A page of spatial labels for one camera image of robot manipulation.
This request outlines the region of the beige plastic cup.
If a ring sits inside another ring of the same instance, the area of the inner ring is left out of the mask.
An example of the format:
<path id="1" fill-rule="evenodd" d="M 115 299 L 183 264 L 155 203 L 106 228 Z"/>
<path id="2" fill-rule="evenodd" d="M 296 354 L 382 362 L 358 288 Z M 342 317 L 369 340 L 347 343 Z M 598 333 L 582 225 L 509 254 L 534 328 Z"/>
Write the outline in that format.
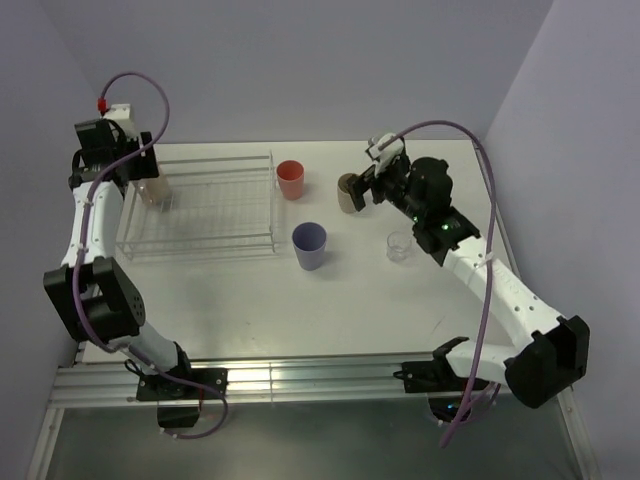
<path id="1" fill-rule="evenodd" d="M 341 175 L 337 182 L 337 199 L 340 210 L 345 214 L 354 214 L 357 213 L 358 210 L 351 198 L 351 195 L 348 190 L 348 181 L 352 178 L 356 177 L 355 173 L 345 173 Z"/>

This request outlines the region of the pink ceramic mug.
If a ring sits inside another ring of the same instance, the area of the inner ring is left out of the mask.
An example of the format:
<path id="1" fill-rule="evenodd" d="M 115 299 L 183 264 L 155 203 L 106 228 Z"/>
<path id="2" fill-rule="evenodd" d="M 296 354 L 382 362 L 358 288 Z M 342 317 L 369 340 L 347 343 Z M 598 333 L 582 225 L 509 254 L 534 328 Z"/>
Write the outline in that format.
<path id="1" fill-rule="evenodd" d="M 168 178 L 162 171 L 159 171 L 157 177 L 139 180 L 137 191 L 147 207 L 162 207 L 162 204 L 172 197 Z"/>

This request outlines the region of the purple plastic cup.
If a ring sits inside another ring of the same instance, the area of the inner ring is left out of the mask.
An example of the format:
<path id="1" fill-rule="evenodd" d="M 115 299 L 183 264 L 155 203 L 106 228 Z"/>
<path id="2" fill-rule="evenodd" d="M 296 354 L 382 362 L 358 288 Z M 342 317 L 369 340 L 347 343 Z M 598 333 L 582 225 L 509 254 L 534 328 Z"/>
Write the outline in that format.
<path id="1" fill-rule="evenodd" d="M 300 267 L 313 271 L 321 267 L 327 243 L 327 232 L 315 222 L 305 222 L 292 232 L 292 243 Z"/>

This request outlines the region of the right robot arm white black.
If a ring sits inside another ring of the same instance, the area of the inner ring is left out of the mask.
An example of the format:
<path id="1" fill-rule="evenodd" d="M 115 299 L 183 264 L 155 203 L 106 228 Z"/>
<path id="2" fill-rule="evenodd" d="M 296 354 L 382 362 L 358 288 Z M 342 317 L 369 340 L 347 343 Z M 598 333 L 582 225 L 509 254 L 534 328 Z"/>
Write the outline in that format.
<path id="1" fill-rule="evenodd" d="M 456 337 L 438 347 L 430 361 L 403 364 L 396 376 L 406 392 L 494 383 L 538 408 L 585 376 L 589 326 L 579 316 L 562 316 L 492 258 L 479 229 L 452 204 L 446 161 L 400 155 L 383 172 L 369 167 L 351 176 L 347 189 L 357 210 L 370 192 L 374 203 L 387 201 L 406 215 L 418 246 L 482 300 L 484 312 L 498 320 L 511 341 L 505 347 Z"/>

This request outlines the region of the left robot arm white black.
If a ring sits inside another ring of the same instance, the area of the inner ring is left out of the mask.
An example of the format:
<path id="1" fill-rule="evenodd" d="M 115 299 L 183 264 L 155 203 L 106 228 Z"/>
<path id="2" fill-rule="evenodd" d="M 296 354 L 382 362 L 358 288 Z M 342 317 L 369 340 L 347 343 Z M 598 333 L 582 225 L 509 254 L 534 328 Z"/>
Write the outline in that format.
<path id="1" fill-rule="evenodd" d="M 80 148 L 69 177 L 74 223 L 60 267 L 43 276 L 44 289 L 75 341 L 123 352 L 136 374 L 183 399 L 195 386 L 189 359 L 147 321 L 140 291 L 115 258 L 128 184 L 159 176 L 152 135 L 115 111 L 78 123 L 75 131 Z"/>

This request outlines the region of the clear acrylic dish rack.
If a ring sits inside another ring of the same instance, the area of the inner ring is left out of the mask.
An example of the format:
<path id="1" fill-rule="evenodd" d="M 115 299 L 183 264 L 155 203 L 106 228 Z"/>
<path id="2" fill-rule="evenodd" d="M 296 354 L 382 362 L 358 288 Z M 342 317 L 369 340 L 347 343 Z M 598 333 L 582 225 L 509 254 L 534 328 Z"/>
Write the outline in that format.
<path id="1" fill-rule="evenodd" d="M 277 192 L 272 153 L 222 154 L 159 162 L 167 189 L 151 200 L 127 189 L 116 246 L 129 261 L 239 258 L 276 252 Z"/>

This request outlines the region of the red plastic cup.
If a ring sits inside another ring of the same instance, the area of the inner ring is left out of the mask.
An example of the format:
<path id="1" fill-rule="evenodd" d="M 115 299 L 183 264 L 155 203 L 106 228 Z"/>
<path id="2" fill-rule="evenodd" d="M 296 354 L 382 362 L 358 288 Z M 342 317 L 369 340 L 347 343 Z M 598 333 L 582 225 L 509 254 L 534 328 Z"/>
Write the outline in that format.
<path id="1" fill-rule="evenodd" d="M 287 200 L 298 200 L 303 195 L 304 167 L 296 160 L 285 160 L 276 168 L 280 191 Z"/>

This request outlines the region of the clear glass near centre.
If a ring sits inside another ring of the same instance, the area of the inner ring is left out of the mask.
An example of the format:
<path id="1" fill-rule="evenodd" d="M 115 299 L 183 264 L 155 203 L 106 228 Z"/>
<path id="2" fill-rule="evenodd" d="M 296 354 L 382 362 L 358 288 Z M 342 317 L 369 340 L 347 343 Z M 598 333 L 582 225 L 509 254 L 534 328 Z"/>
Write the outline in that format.
<path id="1" fill-rule="evenodd" d="M 403 262 L 412 250 L 412 237 L 402 231 L 393 231 L 387 236 L 386 256 L 392 262 Z"/>

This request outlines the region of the aluminium mounting rail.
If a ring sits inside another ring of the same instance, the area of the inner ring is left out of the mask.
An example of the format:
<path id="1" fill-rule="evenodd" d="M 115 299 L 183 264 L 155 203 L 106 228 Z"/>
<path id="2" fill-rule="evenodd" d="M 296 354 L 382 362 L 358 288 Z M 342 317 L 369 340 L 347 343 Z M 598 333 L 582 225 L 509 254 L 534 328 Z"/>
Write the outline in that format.
<path id="1" fill-rule="evenodd" d="M 429 354 L 353 355 L 284 359 L 195 361 L 193 367 L 225 368 L 231 404 L 386 400 L 405 396 L 393 377 L 403 362 Z M 142 407 L 136 376 L 115 362 L 79 363 L 57 370 L 51 409 Z"/>

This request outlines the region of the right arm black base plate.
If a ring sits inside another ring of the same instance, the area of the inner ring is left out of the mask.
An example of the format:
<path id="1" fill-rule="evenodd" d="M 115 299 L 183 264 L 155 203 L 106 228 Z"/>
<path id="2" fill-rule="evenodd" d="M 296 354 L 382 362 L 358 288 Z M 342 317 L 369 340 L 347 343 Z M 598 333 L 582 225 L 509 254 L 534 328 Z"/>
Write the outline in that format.
<path id="1" fill-rule="evenodd" d="M 463 393 L 468 378 L 457 376 L 443 360 L 403 362 L 393 377 L 403 383 L 407 394 Z"/>

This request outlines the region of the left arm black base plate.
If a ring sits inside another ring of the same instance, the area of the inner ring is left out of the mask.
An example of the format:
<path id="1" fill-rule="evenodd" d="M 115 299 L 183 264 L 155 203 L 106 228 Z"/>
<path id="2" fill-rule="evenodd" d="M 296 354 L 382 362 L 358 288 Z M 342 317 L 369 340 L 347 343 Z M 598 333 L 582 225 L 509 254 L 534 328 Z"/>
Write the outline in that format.
<path id="1" fill-rule="evenodd" d="M 161 375 L 142 376 L 138 382 L 136 399 L 142 402 L 213 400 L 226 394 L 228 370 L 225 368 L 195 368 L 190 381 L 198 387 L 169 381 Z"/>

